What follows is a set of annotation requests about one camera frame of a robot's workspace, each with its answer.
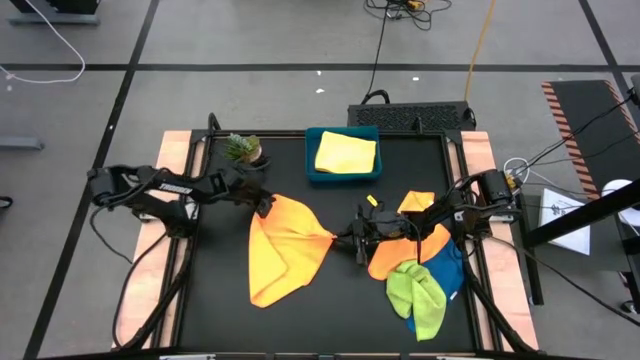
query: white paper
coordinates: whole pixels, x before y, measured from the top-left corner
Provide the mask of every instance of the white paper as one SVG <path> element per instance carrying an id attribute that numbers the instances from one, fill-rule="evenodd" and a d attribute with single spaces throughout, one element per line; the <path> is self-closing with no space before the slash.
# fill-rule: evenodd
<path id="1" fill-rule="evenodd" d="M 549 189 L 543 189 L 542 204 L 540 205 L 540 226 L 566 215 L 578 209 L 582 205 L 584 204 L 579 201 L 573 200 Z M 578 229 L 572 233 L 552 240 L 551 243 L 565 249 L 589 255 L 591 250 L 590 235 L 591 228 L 589 226 L 585 226 L 582 229 Z"/>

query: towel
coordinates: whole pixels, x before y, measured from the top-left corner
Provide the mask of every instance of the towel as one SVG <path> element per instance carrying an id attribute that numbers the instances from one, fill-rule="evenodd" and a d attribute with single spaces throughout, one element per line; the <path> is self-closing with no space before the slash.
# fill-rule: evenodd
<path id="1" fill-rule="evenodd" d="M 447 303 L 451 302 L 458 294 L 462 283 L 464 283 L 462 254 L 454 244 L 453 239 L 450 239 L 436 256 L 423 263 L 422 266 L 429 270 L 431 276 L 440 285 L 444 295 L 447 297 Z M 411 331 L 416 331 L 413 316 L 407 319 L 407 326 Z"/>
<path id="2" fill-rule="evenodd" d="M 254 214 L 249 231 L 249 295 L 261 308 L 309 285 L 333 241 L 306 205 L 274 197 L 269 215 Z"/>
<path id="3" fill-rule="evenodd" d="M 433 204 L 434 194 L 430 192 L 409 191 L 398 208 L 401 211 L 423 211 Z M 422 240 L 420 260 L 434 257 L 447 243 L 451 235 L 438 224 L 434 232 Z M 371 263 L 369 275 L 376 280 L 384 280 L 400 263 L 418 258 L 417 242 L 408 239 L 383 241 L 378 245 Z"/>
<path id="4" fill-rule="evenodd" d="M 325 131 L 316 153 L 315 169 L 334 174 L 373 171 L 376 142 Z"/>
<path id="5" fill-rule="evenodd" d="M 440 330 L 447 306 L 447 297 L 424 266 L 405 261 L 387 279 L 387 297 L 400 317 L 413 313 L 416 339 L 433 339 Z"/>

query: green cloth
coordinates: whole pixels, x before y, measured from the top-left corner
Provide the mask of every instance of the green cloth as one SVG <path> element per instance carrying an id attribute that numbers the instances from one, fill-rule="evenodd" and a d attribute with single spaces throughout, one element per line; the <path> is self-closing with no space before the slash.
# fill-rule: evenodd
<path id="1" fill-rule="evenodd" d="M 415 260 L 398 265 L 387 278 L 387 297 L 402 318 L 411 315 L 416 321 L 418 341 L 433 339 L 447 306 L 447 297 L 429 270 Z"/>

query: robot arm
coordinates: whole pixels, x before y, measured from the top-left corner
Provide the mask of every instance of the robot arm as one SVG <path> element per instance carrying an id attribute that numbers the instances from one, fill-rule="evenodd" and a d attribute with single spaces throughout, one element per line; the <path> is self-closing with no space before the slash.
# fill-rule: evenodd
<path id="1" fill-rule="evenodd" d="M 164 168 L 116 165 L 92 169 L 87 177 L 95 205 L 107 208 L 124 205 L 135 216 L 154 216 L 164 223 L 170 237 L 191 236 L 195 231 L 195 221 L 187 215 L 184 205 L 179 201 L 161 200 L 147 194 L 148 190 L 186 195 L 197 204 L 212 204 L 221 200 L 246 203 L 255 207 L 262 217 L 267 216 L 273 201 L 272 194 L 262 189 L 257 181 L 236 170 L 220 170 L 192 178 Z"/>
<path id="2" fill-rule="evenodd" d="M 472 190 L 478 185 L 479 193 Z M 475 238 L 491 235 L 486 221 L 493 215 L 518 215 L 517 209 L 510 208 L 513 194 L 503 172 L 488 170 L 460 180 L 441 198 L 424 211 L 372 212 L 368 218 L 360 209 L 355 220 L 346 231 L 338 234 L 335 246 L 355 250 L 356 262 L 368 265 L 367 253 L 382 241 L 407 238 L 416 241 L 418 262 L 420 243 L 431 235 L 435 226 L 444 220 L 459 215 L 465 231 Z"/>

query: black floor stripe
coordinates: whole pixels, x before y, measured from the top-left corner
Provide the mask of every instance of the black floor stripe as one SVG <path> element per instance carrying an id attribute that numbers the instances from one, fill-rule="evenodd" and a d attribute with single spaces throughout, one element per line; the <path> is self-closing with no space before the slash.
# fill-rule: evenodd
<path id="1" fill-rule="evenodd" d="M 102 135 L 102 140 L 100 141 L 100 146 L 98 147 L 98 151 L 93 161 L 93 167 L 102 166 L 107 157 L 107 152 L 109 151 L 109 146 L 111 145 L 111 140 L 113 139 L 113 133 L 115 132 L 116 126 L 118 125 L 118 120 L 120 119 L 120 114 L 122 113 L 122 108 L 127 99 L 131 81 L 133 80 L 133 76 L 135 74 L 135 66 L 138 61 L 140 61 L 142 49 L 144 48 L 147 36 L 149 35 L 149 30 L 151 28 L 151 24 L 153 23 L 153 18 L 155 16 L 156 10 L 158 9 L 158 2 L 159 0 L 151 0 L 151 3 L 149 4 L 147 14 L 142 24 L 142 28 L 140 29 L 140 34 L 138 35 L 136 45 L 134 47 L 133 53 L 131 54 L 131 59 L 129 60 L 129 64 L 126 69 L 122 85 L 120 86 L 120 90 L 118 91 L 118 95 L 116 96 L 111 115 L 109 116 L 109 121 L 107 123 L 107 126 L 105 127 L 104 134 Z M 31 337 L 29 338 L 29 343 L 27 344 L 27 348 L 24 353 L 25 359 L 35 359 L 38 357 L 40 348 L 42 347 L 42 342 L 44 341 L 49 323 L 51 321 L 51 317 L 58 302 L 60 291 L 62 290 L 62 286 L 64 285 L 64 280 L 67 276 L 69 265 L 71 264 L 71 259 L 73 258 L 73 253 L 75 252 L 76 246 L 78 244 L 78 239 L 80 238 L 80 233 L 82 232 L 82 227 L 87 217 L 90 203 L 91 193 L 88 187 L 85 186 L 85 189 L 82 192 L 80 203 L 78 204 L 78 208 L 76 209 L 76 214 L 71 224 L 69 234 L 67 235 L 67 239 L 62 249 L 62 253 L 60 255 L 60 258 L 58 259 L 56 270 L 53 274 L 51 283 L 49 284 L 49 289 L 47 290 L 47 294 L 45 295 L 44 302 L 42 304 L 42 308 L 40 309 L 40 313 L 38 314 L 38 318 L 31 333 Z"/>
<path id="2" fill-rule="evenodd" d="M 78 71 L 79 64 L 3 64 L 10 71 Z M 86 71 L 126 71 L 128 64 L 87 64 Z M 365 63 L 283 63 L 283 64 L 137 64 L 136 71 L 175 72 L 239 72 L 239 71 L 371 71 L 373 64 Z M 610 65 L 578 64 L 478 64 L 474 72 L 556 72 L 592 73 L 612 72 Z M 619 65 L 621 72 L 640 72 L 640 65 Z M 378 64 L 379 71 L 438 71 L 467 72 L 469 64 Z"/>
<path id="3" fill-rule="evenodd" d="M 607 65 L 611 67 L 611 73 L 613 74 L 613 78 L 618 85 L 618 90 L 622 94 L 624 98 L 626 98 L 629 91 L 629 86 L 627 85 L 622 72 L 638 72 L 638 69 L 632 67 L 629 69 L 629 66 L 620 66 L 616 61 L 615 56 L 613 55 L 613 51 L 611 51 L 611 47 L 607 42 L 607 39 L 602 32 L 602 28 L 600 24 L 598 24 L 598 20 L 596 19 L 595 14 L 593 13 L 593 9 L 591 9 L 591 5 L 589 5 L 589 1 L 587 0 L 579 0 L 580 6 L 582 7 L 582 11 L 584 11 L 584 15 L 587 17 L 587 21 L 589 22 L 589 26 L 591 27 L 591 31 L 600 46 L 600 50 L 602 51 L 602 55 L 604 59 L 607 61 Z M 638 111 L 637 107 L 629 106 L 629 112 L 631 113 L 631 117 L 635 121 L 636 124 L 640 124 L 640 111 Z"/>

